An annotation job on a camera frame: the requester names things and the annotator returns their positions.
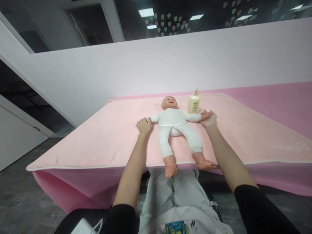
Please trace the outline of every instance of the doll head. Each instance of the doll head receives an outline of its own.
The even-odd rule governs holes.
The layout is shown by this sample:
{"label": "doll head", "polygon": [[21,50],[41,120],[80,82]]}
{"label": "doll head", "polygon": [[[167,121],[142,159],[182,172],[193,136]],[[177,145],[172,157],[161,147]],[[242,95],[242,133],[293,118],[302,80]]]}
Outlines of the doll head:
{"label": "doll head", "polygon": [[177,109],[178,108],[178,104],[176,102],[176,99],[173,96],[165,97],[163,99],[163,101],[162,101],[162,108],[163,108],[163,110],[165,110],[167,108]]}

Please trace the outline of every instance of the black sleeve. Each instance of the black sleeve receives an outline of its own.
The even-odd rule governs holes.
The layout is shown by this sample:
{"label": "black sleeve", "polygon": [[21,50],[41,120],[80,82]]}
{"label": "black sleeve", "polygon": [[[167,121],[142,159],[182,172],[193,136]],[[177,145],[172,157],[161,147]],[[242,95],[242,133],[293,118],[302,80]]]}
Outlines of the black sleeve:
{"label": "black sleeve", "polygon": [[248,234],[299,233],[260,189],[251,185],[240,185],[234,194]]}
{"label": "black sleeve", "polygon": [[101,233],[137,233],[136,211],[130,205],[113,206],[103,224]]}

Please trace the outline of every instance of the yellow bottle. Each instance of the yellow bottle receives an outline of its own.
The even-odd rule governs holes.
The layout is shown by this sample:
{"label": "yellow bottle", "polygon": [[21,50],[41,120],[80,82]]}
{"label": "yellow bottle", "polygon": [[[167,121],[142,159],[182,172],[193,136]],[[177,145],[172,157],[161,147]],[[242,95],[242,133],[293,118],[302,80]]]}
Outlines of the yellow bottle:
{"label": "yellow bottle", "polygon": [[194,91],[193,95],[191,95],[189,97],[188,103],[189,103],[188,113],[189,114],[197,114],[198,109],[199,109],[199,104],[201,103],[201,98],[200,98],[200,96],[198,96],[198,89],[196,89]]}

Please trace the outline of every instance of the human hand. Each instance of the human hand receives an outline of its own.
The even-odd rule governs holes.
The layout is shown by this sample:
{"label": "human hand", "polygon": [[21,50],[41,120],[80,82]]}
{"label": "human hand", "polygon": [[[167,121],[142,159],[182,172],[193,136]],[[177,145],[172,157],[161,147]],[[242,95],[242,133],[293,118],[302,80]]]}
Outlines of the human hand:
{"label": "human hand", "polygon": [[150,118],[148,120],[146,118],[143,118],[142,120],[137,122],[136,128],[139,130],[140,134],[147,135],[151,129],[151,123],[152,121],[150,120]]}
{"label": "human hand", "polygon": [[210,125],[213,125],[215,124],[215,121],[217,119],[217,115],[211,110],[210,112],[207,112],[206,110],[204,110],[204,112],[201,113],[201,116],[203,119],[203,116],[204,117],[208,117],[206,118],[205,120],[202,120],[201,121],[201,124],[204,126],[204,127],[208,127]]}

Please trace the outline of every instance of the person's lap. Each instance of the person's lap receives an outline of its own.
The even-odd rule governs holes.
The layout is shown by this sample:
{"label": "person's lap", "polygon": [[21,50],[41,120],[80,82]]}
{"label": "person's lap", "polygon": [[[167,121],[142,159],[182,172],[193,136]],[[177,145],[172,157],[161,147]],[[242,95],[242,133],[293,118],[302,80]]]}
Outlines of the person's lap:
{"label": "person's lap", "polygon": [[194,170],[178,170],[171,178],[165,178],[164,169],[149,169],[150,178],[140,215],[140,229],[153,219],[175,206],[193,206],[205,213],[212,207],[206,193],[196,179]]}

